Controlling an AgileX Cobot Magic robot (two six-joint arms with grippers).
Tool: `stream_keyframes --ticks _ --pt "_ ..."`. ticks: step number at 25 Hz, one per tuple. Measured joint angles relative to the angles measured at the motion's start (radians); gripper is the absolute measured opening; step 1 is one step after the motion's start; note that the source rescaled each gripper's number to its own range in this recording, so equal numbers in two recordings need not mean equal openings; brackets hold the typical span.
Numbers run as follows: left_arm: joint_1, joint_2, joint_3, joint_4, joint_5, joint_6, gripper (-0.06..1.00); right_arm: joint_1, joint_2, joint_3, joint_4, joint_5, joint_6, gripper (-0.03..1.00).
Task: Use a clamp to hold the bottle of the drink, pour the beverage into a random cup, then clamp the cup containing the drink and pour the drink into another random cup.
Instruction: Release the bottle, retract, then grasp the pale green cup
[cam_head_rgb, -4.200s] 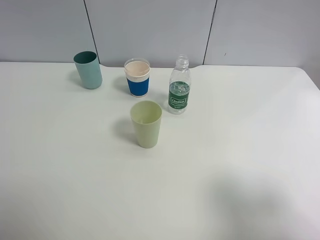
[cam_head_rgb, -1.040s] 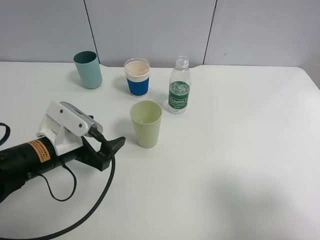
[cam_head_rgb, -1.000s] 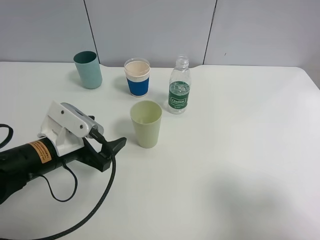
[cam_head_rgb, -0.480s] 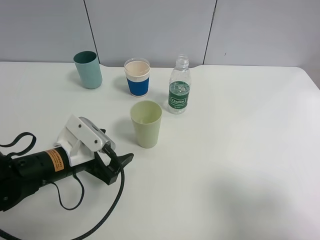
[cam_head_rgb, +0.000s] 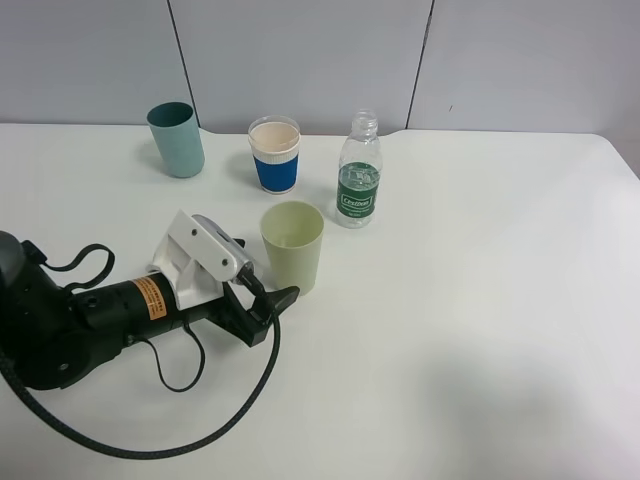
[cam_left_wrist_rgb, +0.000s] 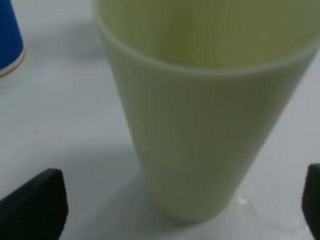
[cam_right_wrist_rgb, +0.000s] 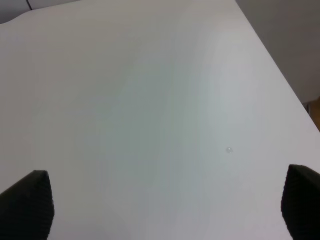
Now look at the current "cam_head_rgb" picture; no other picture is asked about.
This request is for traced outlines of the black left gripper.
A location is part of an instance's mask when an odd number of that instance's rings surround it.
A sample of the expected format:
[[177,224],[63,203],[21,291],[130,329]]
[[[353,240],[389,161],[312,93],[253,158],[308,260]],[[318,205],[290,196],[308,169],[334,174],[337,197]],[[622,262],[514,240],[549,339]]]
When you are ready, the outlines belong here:
[[228,284],[218,298],[180,310],[168,280],[160,273],[86,291],[74,296],[74,306],[96,332],[117,332],[125,346],[151,339],[206,319],[248,346],[265,340],[271,325],[300,295],[297,286],[262,292],[255,297],[252,315],[240,304]]

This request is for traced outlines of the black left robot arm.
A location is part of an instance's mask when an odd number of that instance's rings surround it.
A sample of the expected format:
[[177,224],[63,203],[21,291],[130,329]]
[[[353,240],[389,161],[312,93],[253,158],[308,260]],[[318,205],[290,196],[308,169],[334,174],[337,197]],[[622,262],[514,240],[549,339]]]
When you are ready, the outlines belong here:
[[248,346],[265,340],[275,314],[293,305],[296,286],[265,292],[244,309],[228,283],[213,300],[178,308],[160,273],[105,286],[115,256],[84,284],[60,287],[45,255],[30,241],[1,235],[1,348],[22,383],[35,390],[66,388],[135,343],[207,319]]

